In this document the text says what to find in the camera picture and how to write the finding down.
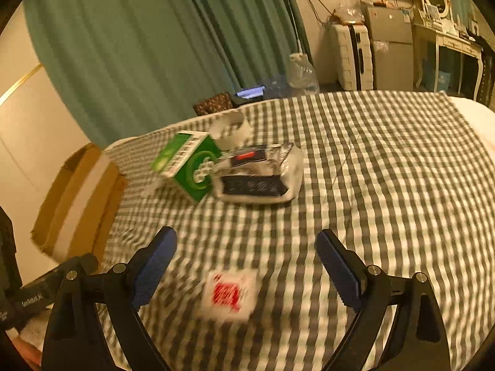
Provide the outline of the person's left hand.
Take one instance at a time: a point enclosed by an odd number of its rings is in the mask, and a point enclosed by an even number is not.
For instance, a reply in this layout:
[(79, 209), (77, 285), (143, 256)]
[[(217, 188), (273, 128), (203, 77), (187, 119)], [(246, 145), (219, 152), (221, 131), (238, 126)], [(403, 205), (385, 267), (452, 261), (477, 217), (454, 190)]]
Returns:
[(41, 370), (42, 352), (37, 347), (20, 337), (13, 338), (12, 343), (32, 370)]

